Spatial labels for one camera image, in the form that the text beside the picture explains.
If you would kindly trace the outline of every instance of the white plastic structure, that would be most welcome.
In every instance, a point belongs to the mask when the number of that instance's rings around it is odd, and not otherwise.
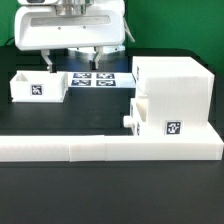
[[[1,136],[0,161],[221,160],[208,123],[214,75],[192,58],[134,57],[134,136]]]
[[[10,81],[13,102],[62,103],[67,79],[67,72],[17,71]]]
[[[91,4],[80,6],[74,0],[19,2],[25,5],[15,18],[15,43],[20,50],[112,46],[124,42],[123,0],[82,0],[79,2]],[[62,9],[68,13],[68,7],[74,10],[76,4],[80,9],[85,7],[82,15],[58,15]]]

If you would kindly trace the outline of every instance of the white open box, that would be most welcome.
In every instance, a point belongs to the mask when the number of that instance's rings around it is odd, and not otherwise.
[[[10,81],[13,102],[63,102],[67,72],[17,71]]]

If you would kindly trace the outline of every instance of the green background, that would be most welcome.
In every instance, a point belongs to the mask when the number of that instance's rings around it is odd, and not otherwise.
[[[130,48],[192,50],[224,75],[223,0],[126,0]],[[0,1],[0,45],[12,37],[17,0]]]

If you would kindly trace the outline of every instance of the white block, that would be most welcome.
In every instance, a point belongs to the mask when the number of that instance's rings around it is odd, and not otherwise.
[[[223,142],[208,124],[187,136],[2,136],[0,162],[221,160]]]
[[[13,102],[63,102],[67,72],[17,71],[10,81]]]
[[[143,59],[133,59],[142,122],[157,132],[167,121],[181,121],[185,130],[206,127],[214,75],[192,58]]]
[[[1,136],[0,162],[69,161],[66,137]]]

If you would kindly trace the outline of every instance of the white platform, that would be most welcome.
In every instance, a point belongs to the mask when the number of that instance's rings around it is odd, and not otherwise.
[[[223,142],[208,124],[201,135],[1,136],[0,162],[221,160]]]

